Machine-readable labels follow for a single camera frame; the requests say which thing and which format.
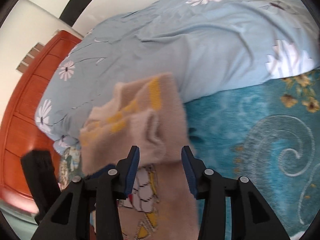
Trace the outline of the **beige fuzzy knit sweater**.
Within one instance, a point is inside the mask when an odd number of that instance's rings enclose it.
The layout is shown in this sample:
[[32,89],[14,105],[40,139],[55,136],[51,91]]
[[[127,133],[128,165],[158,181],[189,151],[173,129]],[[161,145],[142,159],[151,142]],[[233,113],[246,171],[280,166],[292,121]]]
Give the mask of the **beige fuzzy knit sweater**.
[[197,207],[181,161],[186,117],[171,73],[117,83],[112,99],[92,109],[79,140],[86,175],[139,148],[132,193],[119,202],[125,239],[197,239]]

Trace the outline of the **light blue floral duvet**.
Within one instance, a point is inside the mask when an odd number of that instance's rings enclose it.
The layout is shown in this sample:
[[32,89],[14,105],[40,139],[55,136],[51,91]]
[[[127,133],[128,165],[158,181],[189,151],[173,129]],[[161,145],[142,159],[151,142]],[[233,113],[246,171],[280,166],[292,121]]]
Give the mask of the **light blue floral duvet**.
[[58,65],[35,124],[63,150],[118,82],[171,72],[189,102],[317,68],[318,36],[301,0],[160,0],[89,31]]

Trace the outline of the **orange wooden headboard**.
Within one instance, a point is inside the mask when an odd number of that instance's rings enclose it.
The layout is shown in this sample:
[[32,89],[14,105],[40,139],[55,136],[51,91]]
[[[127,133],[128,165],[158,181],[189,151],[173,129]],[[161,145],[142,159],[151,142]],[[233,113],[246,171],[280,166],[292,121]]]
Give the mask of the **orange wooden headboard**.
[[53,141],[35,125],[34,116],[52,75],[80,39],[67,31],[58,32],[33,59],[20,78],[1,123],[1,200],[29,213],[38,208],[21,167],[21,157],[33,149],[49,150],[55,171],[60,156]]

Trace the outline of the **teal floral bed sheet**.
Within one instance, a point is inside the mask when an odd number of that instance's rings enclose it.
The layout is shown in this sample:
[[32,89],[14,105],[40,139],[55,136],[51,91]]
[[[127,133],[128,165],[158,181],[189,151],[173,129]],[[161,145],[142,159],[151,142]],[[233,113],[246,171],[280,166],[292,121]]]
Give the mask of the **teal floral bed sheet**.
[[182,146],[221,175],[248,176],[298,239],[319,208],[319,70],[183,104],[169,73],[118,83],[80,140],[54,144],[61,184],[140,148],[132,193],[119,202],[125,239],[196,239],[203,204],[190,194]]

